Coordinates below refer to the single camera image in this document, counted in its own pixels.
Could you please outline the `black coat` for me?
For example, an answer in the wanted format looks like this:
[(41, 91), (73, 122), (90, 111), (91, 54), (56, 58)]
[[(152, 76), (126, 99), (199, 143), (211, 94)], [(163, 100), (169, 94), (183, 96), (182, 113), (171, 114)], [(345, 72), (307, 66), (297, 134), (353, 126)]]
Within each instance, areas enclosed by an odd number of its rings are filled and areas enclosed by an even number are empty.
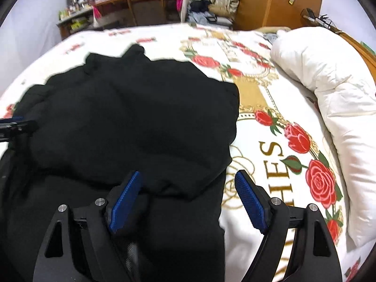
[(115, 248), (134, 281), (224, 281), (220, 226), (240, 94), (194, 64), (140, 45), (34, 85), (13, 117), (38, 124), (1, 157), (1, 280), (34, 281), (61, 204), (88, 206), (138, 171), (141, 189)]

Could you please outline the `clothes pile on chair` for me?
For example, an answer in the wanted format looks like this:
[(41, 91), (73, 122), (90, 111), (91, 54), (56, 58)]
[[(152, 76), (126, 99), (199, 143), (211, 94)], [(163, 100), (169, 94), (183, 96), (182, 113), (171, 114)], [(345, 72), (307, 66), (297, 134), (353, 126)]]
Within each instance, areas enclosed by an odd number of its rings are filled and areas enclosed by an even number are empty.
[(225, 29), (233, 28), (232, 19), (216, 15), (209, 10), (209, 7), (213, 4), (207, 0), (192, 0), (187, 7), (186, 22), (191, 25), (212, 25), (219, 26)]

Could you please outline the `low wooden shelf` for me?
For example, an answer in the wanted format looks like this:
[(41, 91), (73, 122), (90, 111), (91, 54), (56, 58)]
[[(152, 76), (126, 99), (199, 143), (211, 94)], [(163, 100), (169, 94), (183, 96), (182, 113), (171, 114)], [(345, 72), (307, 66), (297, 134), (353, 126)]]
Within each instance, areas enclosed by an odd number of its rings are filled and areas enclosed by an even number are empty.
[(92, 28), (92, 24), (93, 8), (88, 7), (63, 17), (56, 23), (56, 26), (59, 29), (61, 40), (65, 40), (77, 32)]

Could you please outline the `floral rose bedsheet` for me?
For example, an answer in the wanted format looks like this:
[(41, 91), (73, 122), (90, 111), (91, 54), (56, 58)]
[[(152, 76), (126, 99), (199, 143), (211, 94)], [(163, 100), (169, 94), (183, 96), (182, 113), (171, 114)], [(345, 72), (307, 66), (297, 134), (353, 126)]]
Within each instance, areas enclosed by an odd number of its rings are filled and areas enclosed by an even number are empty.
[[(224, 230), (224, 281), (244, 281), (264, 237), (253, 227), (236, 191), (235, 175), (240, 170), (288, 206), (315, 204), (334, 242), (341, 281), (361, 281), (362, 265), (373, 255), (375, 240), (356, 246), (349, 236), (347, 187), (315, 93), (271, 59), (273, 43), (260, 32), (186, 23), (79, 32), (19, 75), (1, 96), (1, 114), (12, 118), (29, 88), (82, 66), (88, 55), (121, 57), (136, 44), (150, 60), (190, 62), (207, 77), (238, 88), (236, 137), (230, 145), (232, 161), (226, 170), (219, 217)], [(284, 281), (294, 235), (293, 228), (288, 230), (272, 281)]]

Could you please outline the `wooden desk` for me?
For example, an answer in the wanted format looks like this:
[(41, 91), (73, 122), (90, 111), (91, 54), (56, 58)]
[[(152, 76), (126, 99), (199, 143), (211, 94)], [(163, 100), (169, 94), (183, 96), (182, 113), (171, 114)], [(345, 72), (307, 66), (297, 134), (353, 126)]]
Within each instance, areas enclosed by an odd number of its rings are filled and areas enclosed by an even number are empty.
[(156, 26), (185, 21), (189, 0), (101, 0), (93, 8), (93, 28)]

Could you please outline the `white duvet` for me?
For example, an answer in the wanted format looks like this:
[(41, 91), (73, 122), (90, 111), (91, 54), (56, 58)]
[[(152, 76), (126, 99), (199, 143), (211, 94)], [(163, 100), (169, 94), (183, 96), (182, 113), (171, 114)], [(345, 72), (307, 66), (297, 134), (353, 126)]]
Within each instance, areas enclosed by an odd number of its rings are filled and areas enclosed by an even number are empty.
[(315, 93), (347, 187), (348, 234), (356, 246), (375, 240), (375, 82), (368, 67), (323, 27), (279, 32), (270, 56)]

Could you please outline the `wooden headboard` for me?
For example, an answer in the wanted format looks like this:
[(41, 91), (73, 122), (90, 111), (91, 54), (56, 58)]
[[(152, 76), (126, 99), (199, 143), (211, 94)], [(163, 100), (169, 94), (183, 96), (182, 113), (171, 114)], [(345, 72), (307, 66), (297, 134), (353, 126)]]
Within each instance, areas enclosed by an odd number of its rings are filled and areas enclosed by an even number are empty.
[(337, 32), (337, 34), (342, 37), (345, 41), (347, 41), (354, 49), (360, 54), (364, 63), (367, 65), (373, 80), (376, 82), (376, 58), (375, 55), (369, 51), (366, 47), (364, 47), (361, 43), (350, 37), (345, 32)]

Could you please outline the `wooden wardrobe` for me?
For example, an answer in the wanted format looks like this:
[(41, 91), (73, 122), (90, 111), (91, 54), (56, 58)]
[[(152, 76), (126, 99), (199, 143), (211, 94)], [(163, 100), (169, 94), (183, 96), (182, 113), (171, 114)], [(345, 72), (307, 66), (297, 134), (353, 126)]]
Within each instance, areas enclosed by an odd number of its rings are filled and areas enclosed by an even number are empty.
[(322, 0), (240, 0), (233, 28), (236, 31), (256, 30), (260, 27), (303, 27), (306, 9), (318, 14)]

